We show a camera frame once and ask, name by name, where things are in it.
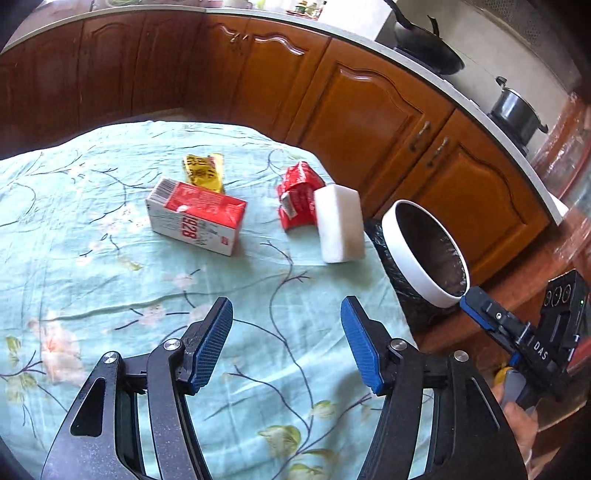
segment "cooking pot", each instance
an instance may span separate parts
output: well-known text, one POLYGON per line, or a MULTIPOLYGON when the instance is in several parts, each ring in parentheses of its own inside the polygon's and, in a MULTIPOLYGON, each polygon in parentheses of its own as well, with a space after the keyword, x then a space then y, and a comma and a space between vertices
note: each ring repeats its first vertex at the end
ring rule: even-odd
POLYGON ((422 61, 438 75, 452 75, 464 68, 464 62, 441 38, 437 20, 429 17, 433 33, 411 23, 393 0, 384 0, 396 15, 394 34, 397 48, 422 61))
POLYGON ((503 90, 492 107, 492 116, 507 127, 522 145, 528 144, 537 129, 548 133, 548 125, 542 125, 533 107, 519 93, 505 86, 506 78, 497 77, 496 82, 503 90))

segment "red snack package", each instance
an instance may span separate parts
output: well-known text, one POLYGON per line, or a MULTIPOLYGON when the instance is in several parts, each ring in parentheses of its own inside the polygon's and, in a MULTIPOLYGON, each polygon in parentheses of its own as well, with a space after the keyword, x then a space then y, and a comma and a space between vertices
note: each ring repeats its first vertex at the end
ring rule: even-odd
POLYGON ((316 223, 314 191, 323 186, 324 180, 305 161, 287 168, 284 180, 277 187, 283 230, 316 223))

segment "floral pattern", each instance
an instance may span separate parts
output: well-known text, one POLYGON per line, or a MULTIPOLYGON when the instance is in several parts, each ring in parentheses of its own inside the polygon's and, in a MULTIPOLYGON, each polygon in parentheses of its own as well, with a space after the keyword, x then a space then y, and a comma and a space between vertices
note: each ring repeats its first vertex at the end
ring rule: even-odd
POLYGON ((212 477, 357 477, 382 400, 357 373, 340 301, 355 294, 392 335, 411 336, 371 243, 361 262, 324 265, 313 228, 282 231, 275 188, 298 160, 330 181, 310 153, 248 128, 144 122, 0 161, 0 414, 11 419, 0 435, 34 477, 103 353, 147 353, 219 296, 233 303, 232 330, 211 381, 187 398, 212 477), (227 194, 248 202, 232 257, 154 233, 145 210, 160 175, 182 180, 183 155, 211 152, 225 157, 227 194))

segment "countertop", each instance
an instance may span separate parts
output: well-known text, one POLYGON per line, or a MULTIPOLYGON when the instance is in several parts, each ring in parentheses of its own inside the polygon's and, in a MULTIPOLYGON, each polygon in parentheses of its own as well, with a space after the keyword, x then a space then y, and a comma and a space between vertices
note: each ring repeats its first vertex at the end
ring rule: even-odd
POLYGON ((430 72, 422 65, 406 58, 404 55, 392 50, 391 48, 384 47, 377 42, 374 42, 368 38, 361 37, 352 32, 341 30, 340 28, 333 27, 332 25, 326 25, 318 21, 308 20, 307 18, 295 17, 287 14, 280 14, 275 12, 267 12, 264 10, 242 10, 235 8, 201 8, 201 7, 188 7, 184 5, 132 5, 129 7, 117 7, 102 9, 98 11, 88 12, 73 17, 60 20, 44 27, 41 27, 29 34, 19 38, 17 41, 7 45, 3 51, 9 50, 10 48, 18 45, 26 39, 39 34, 49 28, 53 28, 59 25, 63 25, 72 21, 83 20, 85 18, 98 17, 101 15, 109 15, 116 12, 129 12, 139 10, 188 10, 188 11, 200 11, 206 14, 216 15, 241 15, 245 17, 254 18, 265 18, 268 20, 274 20, 286 24, 296 25, 299 27, 306 28, 308 30, 314 30, 320 33, 327 34, 331 37, 345 40, 349 43, 355 44, 370 50, 375 54, 386 58, 398 66, 402 67, 406 71, 412 73, 414 76, 419 77, 423 81, 429 83, 437 89, 442 95, 449 98, 453 103, 456 104, 464 113, 471 117, 474 121, 480 123, 485 130, 487 130, 490 136, 496 141, 498 147, 506 152, 507 156, 513 160, 515 165, 523 172, 523 175, 530 181, 533 189, 537 192, 538 197, 544 203, 550 217, 556 225, 559 225, 562 221, 562 215, 558 211, 558 206, 555 199, 552 197, 550 192, 546 189, 540 178, 535 173, 529 162, 517 149, 517 147, 509 140, 509 138, 502 132, 502 130, 495 125, 495 123, 486 116, 474 102, 466 98, 460 93, 451 83, 439 78, 433 72, 430 72))

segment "kitchen cabinet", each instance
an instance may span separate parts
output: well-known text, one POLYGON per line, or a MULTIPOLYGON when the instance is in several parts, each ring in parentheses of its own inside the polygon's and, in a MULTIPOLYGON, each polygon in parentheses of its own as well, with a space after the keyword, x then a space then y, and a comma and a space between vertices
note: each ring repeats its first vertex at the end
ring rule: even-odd
POLYGON ((418 203, 446 227, 474 285, 500 270, 548 224, 522 173, 458 110, 378 216, 398 199, 418 203))
POLYGON ((238 83, 243 55, 239 38, 245 33, 247 17, 206 15, 191 54, 186 106, 204 122, 228 118, 232 93, 238 83))
POLYGON ((287 135, 376 213, 431 144, 452 104, 403 69, 333 39, 287 135))
POLYGON ((30 149, 76 135, 78 51, 82 23, 48 30, 24 43, 25 94, 30 149))
POLYGON ((135 70, 133 115, 183 105, 201 12, 146 12, 135 70))
POLYGON ((243 66, 228 123, 285 140, 328 43, 326 35, 250 19, 238 41, 243 66))
POLYGON ((22 88, 24 46, 0 55, 0 160, 25 149, 27 131, 22 88))
POLYGON ((145 14, 106 15, 84 22, 80 46, 80 128, 132 115, 135 64, 145 14))

